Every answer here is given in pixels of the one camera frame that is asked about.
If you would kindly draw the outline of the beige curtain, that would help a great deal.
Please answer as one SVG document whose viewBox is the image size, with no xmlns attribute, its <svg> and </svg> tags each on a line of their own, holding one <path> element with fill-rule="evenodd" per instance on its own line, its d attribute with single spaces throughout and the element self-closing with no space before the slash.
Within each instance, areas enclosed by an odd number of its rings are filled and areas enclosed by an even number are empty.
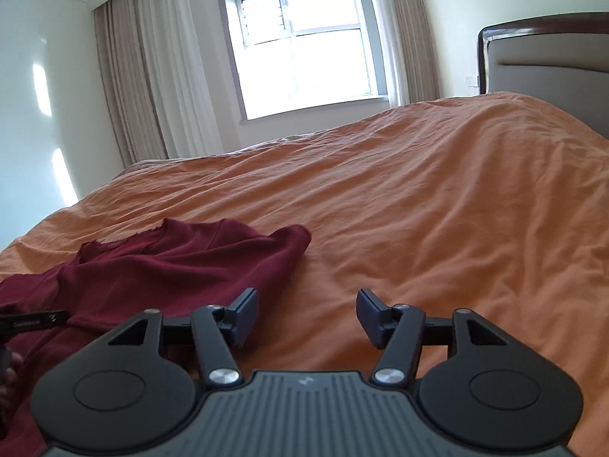
<svg viewBox="0 0 609 457">
<path fill-rule="evenodd" d="M 124 165 L 222 153 L 190 0 L 108 0 L 93 16 Z"/>
<path fill-rule="evenodd" d="M 440 97 L 424 0 L 373 0 L 380 32 L 387 95 L 392 107 Z"/>
</svg>

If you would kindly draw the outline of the orange duvet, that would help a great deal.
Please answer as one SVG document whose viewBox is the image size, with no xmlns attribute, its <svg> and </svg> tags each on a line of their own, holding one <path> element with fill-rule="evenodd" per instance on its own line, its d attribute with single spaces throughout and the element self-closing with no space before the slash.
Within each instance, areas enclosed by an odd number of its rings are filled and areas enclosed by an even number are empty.
<svg viewBox="0 0 609 457">
<path fill-rule="evenodd" d="M 260 304 L 253 369 L 370 369 L 368 288 L 431 316 L 469 307 L 568 371 L 572 441 L 608 452 L 608 142 L 539 99 L 415 103 L 236 154 L 142 165 L 45 218 L 1 255 L 1 284 L 164 220 L 300 225 L 311 242 Z"/>
</svg>

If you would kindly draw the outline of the window with white frame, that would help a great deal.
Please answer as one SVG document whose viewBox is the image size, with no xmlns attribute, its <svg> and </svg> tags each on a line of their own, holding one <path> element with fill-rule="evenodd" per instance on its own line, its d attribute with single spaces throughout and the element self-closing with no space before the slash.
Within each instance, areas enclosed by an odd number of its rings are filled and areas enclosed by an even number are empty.
<svg viewBox="0 0 609 457">
<path fill-rule="evenodd" d="M 384 99 L 373 0 L 221 0 L 242 117 Z"/>
</svg>

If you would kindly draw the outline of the beige right curtain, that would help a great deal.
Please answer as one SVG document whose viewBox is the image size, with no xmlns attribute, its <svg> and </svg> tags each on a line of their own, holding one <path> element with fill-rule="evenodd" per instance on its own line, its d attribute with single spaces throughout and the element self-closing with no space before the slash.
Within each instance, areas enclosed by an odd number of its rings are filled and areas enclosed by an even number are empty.
<svg viewBox="0 0 609 457">
<path fill-rule="evenodd" d="M 387 95 L 392 107 L 440 97 L 424 0 L 373 0 L 380 32 Z"/>
</svg>

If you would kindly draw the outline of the dark wood padded headboard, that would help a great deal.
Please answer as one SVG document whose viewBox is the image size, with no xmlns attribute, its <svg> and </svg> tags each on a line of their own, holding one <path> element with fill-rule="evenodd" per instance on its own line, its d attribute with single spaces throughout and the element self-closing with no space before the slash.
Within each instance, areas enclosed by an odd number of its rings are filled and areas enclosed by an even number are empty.
<svg viewBox="0 0 609 457">
<path fill-rule="evenodd" d="M 608 15 L 550 14 L 478 34 L 479 91 L 542 99 L 608 136 Z"/>
</svg>

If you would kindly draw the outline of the white wall socket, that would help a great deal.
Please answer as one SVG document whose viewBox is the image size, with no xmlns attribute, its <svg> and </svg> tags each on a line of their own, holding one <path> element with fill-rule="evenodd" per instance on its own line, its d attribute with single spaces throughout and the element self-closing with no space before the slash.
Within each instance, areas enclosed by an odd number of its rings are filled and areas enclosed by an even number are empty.
<svg viewBox="0 0 609 457">
<path fill-rule="evenodd" d="M 466 84 L 467 84 L 468 88 L 478 88 L 479 87 L 478 75 L 467 75 Z"/>
</svg>

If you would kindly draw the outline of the maroon long-sleeve shirt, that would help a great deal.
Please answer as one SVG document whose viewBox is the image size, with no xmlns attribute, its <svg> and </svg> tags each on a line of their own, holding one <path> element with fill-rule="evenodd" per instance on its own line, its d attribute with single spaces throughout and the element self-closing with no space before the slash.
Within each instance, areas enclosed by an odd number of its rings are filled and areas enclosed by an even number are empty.
<svg viewBox="0 0 609 457">
<path fill-rule="evenodd" d="M 263 235 L 235 220 L 186 223 L 166 219 L 113 243 L 90 241 L 75 257 L 39 275 L 1 284 L 1 310 L 27 314 L 68 310 L 64 327 L 20 334 L 16 390 L 9 398 L 1 452 L 38 453 L 44 446 L 30 415 L 35 383 L 52 367 L 146 308 L 184 316 L 209 303 L 228 305 L 247 288 L 266 307 L 286 287 L 311 242 L 300 225 Z"/>
</svg>

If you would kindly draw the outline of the beige left curtain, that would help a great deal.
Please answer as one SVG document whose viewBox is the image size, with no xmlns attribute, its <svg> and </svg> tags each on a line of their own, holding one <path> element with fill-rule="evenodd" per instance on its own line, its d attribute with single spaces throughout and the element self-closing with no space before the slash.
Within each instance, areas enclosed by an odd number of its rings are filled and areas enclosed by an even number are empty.
<svg viewBox="0 0 609 457">
<path fill-rule="evenodd" d="M 108 0 L 93 16 L 124 165 L 222 153 L 190 0 Z"/>
</svg>

